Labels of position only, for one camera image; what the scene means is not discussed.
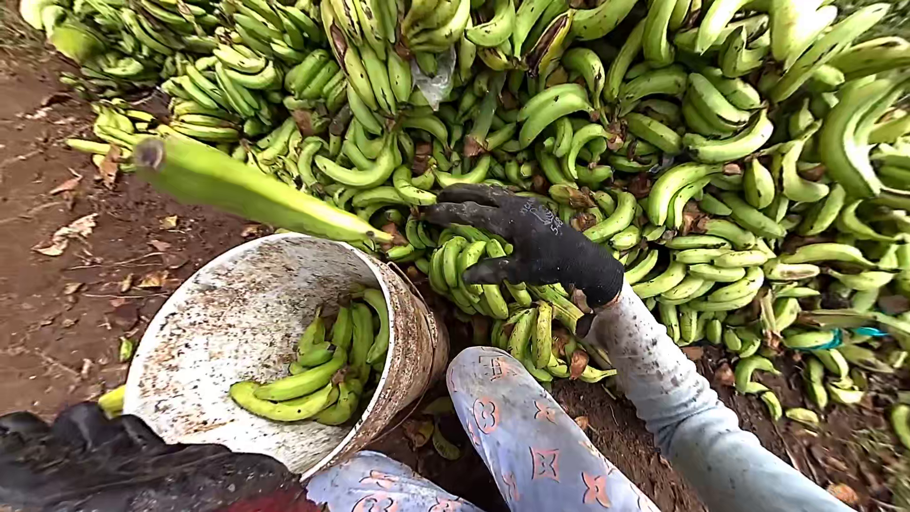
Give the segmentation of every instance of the light blue pants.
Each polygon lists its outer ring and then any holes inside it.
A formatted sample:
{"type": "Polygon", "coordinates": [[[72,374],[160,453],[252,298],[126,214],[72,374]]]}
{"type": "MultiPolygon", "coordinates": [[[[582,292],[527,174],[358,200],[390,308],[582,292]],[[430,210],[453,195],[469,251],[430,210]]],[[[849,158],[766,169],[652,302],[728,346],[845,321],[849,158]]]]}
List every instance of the light blue pants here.
{"type": "MultiPolygon", "coordinates": [[[[471,347],[446,384],[474,449],[512,511],[657,511],[508,353],[471,347]]],[[[319,473],[308,497],[351,512],[480,512],[402,463],[360,452],[319,473]]]]}

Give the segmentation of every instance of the black glove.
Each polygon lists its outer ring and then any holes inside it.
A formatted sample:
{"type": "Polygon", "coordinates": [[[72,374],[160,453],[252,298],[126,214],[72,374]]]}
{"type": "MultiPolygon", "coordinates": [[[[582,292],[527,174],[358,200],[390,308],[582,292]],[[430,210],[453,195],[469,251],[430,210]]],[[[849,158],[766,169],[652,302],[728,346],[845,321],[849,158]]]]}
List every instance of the black glove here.
{"type": "Polygon", "coordinates": [[[0,507],[54,512],[316,512],[299,477],[269,456],[222,445],[166,445],[132,415],[90,403],[52,425],[0,416],[0,507]]]}
{"type": "Polygon", "coordinates": [[[539,201],[498,187],[452,185],[427,208],[426,219],[469,224],[509,240],[505,258],[485,260],[464,272],[465,282],[552,284],[584,291],[590,306],[612,301],[622,288],[622,265],[609,251],[562,222],[539,201]]]}

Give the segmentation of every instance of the gray sleeve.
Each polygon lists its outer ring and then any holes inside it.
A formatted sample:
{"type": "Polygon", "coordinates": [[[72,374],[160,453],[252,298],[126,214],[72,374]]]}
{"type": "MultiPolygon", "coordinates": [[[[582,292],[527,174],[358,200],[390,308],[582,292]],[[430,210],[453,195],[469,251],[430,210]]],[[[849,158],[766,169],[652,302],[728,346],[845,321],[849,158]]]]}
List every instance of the gray sleeve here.
{"type": "Polygon", "coordinates": [[[585,342],[609,352],[655,444],[712,512],[852,510],[739,428],[628,283],[585,342]]]}

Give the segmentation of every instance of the white bucket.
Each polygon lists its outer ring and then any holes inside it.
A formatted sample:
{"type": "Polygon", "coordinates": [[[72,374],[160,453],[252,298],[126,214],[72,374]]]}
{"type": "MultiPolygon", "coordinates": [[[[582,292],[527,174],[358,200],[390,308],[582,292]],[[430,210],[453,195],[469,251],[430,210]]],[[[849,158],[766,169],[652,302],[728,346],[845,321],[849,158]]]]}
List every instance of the white bucket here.
{"type": "Polygon", "coordinates": [[[444,327],[390,266],[344,242],[271,235],[218,256],[165,302],[129,369],[124,413],[169,443],[273,456],[308,478],[360,450],[420,398],[448,351],[444,327]],[[316,308],[337,311],[354,284],[382,290],[390,333],[379,386],[353,427],[273,422],[230,399],[236,381],[286,376],[316,308]]]}

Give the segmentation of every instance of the dirt ground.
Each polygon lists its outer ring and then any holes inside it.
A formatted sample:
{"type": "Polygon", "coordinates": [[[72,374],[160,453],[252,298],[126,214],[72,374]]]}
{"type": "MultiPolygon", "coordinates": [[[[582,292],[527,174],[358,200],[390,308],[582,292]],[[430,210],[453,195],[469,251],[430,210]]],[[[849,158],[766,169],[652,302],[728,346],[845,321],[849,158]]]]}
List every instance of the dirt ground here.
{"type": "MultiPolygon", "coordinates": [[[[84,154],[62,140],[89,132],[91,111],[56,81],[67,65],[28,48],[0,49],[0,414],[27,409],[47,418],[68,404],[97,398],[124,382],[128,364],[118,360],[120,340],[137,342],[167,296],[214,256],[250,237],[258,226],[208,208],[190,207],[121,177],[116,189],[96,182],[84,154]],[[73,178],[81,177],[74,184],[73,178]],[[69,181],[65,191],[54,192],[69,181]],[[71,240],[62,255],[44,246],[61,226],[96,214],[93,232],[71,240]]],[[[455,348],[469,327],[449,322],[455,348]]],[[[707,349],[698,358],[713,378],[723,363],[707,349]]],[[[784,406],[800,403],[798,378],[775,377],[784,406]]],[[[883,427],[872,405],[828,415],[810,436],[792,422],[774,424],[761,403],[715,386],[721,398],[783,460],[819,485],[847,484],[858,508],[873,510],[889,499],[881,465],[855,450],[852,432],[883,427]]],[[[430,397],[443,393],[436,388],[430,397]]],[[[560,382],[554,396],[572,416],[585,415],[592,441],[664,511],[699,511],[693,491],[656,452],[631,406],[597,385],[560,382]]],[[[399,427],[373,447],[413,466],[450,492],[490,511],[505,510],[489,473],[459,429],[447,429],[463,457],[450,462],[431,447],[416,452],[399,427]]]]}

